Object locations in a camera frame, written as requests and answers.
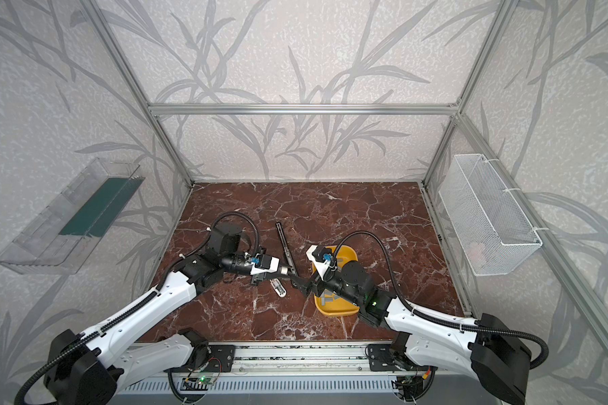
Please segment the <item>black metal stapler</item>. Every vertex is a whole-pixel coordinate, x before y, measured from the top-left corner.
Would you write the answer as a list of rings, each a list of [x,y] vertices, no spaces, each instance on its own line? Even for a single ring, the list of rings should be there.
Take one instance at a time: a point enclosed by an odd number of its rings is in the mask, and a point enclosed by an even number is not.
[[[290,248],[289,248],[287,240],[286,240],[284,227],[283,227],[282,223],[280,223],[280,222],[276,222],[275,227],[277,229],[278,237],[280,239],[280,243],[281,243],[283,251],[284,251],[285,261],[288,264],[288,266],[293,270],[295,275],[298,275],[297,268],[296,268],[296,265],[295,265],[293,257],[292,257],[292,253],[290,252]]]

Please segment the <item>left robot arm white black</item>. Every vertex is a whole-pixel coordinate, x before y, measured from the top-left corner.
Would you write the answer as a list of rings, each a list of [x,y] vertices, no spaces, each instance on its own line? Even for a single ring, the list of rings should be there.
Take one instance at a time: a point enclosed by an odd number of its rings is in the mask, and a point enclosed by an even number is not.
[[[253,224],[253,244],[239,248],[242,228],[221,214],[209,227],[205,240],[177,258],[157,285],[119,312],[81,333],[66,330],[53,339],[44,364],[15,395],[25,404],[30,389],[41,381],[56,404],[106,404],[124,388],[160,371],[206,361],[207,343],[187,329],[142,349],[132,349],[148,330],[174,310],[195,300],[233,273],[265,280],[279,271],[280,261],[260,245]]]

